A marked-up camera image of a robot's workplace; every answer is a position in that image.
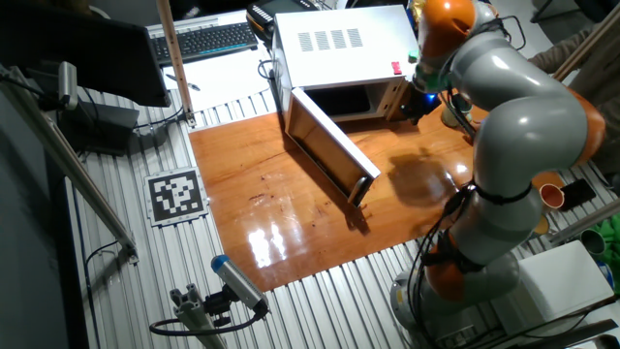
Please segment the microwave door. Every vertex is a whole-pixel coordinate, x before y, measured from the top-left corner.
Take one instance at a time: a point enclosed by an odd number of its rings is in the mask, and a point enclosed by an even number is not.
[[[285,132],[359,206],[379,169],[300,88],[292,92]]]

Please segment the microwave vent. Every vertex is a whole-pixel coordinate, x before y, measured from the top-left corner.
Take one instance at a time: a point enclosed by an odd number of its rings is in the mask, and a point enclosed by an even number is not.
[[[325,31],[315,32],[315,39],[317,39],[317,46],[319,50],[330,49],[329,41],[327,40],[327,33]]]
[[[361,37],[359,36],[359,30],[356,29],[347,29],[347,34],[349,34],[349,41],[351,42],[352,48],[361,48],[363,44],[361,43]]]
[[[310,33],[297,33],[299,38],[299,44],[301,45],[301,50],[304,52],[309,52],[314,50],[312,46],[312,39],[310,39]]]
[[[342,30],[332,30],[331,40],[333,40],[333,45],[335,48],[347,48],[347,43],[345,43],[345,35],[342,33]]]

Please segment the black keyboard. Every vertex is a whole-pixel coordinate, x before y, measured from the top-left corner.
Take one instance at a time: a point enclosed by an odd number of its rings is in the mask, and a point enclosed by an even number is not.
[[[185,63],[255,48],[259,44],[247,22],[177,33],[176,38]],[[166,38],[155,38],[151,41],[157,62],[161,66],[170,65],[171,54],[168,52]]]

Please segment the wooden tabletop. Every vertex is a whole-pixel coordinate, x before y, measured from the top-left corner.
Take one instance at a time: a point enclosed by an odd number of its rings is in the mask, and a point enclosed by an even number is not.
[[[282,132],[277,114],[190,134],[225,253],[267,291],[422,236],[472,177],[473,149],[443,125],[442,110],[418,126],[339,124],[382,172],[360,208]],[[557,174],[535,185],[546,182],[562,185]]]

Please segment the microwave oven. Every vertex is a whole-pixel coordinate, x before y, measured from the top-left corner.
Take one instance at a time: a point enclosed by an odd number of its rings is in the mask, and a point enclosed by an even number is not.
[[[285,132],[358,206],[380,171],[337,122],[389,119],[415,70],[403,6],[275,16],[272,58]]]

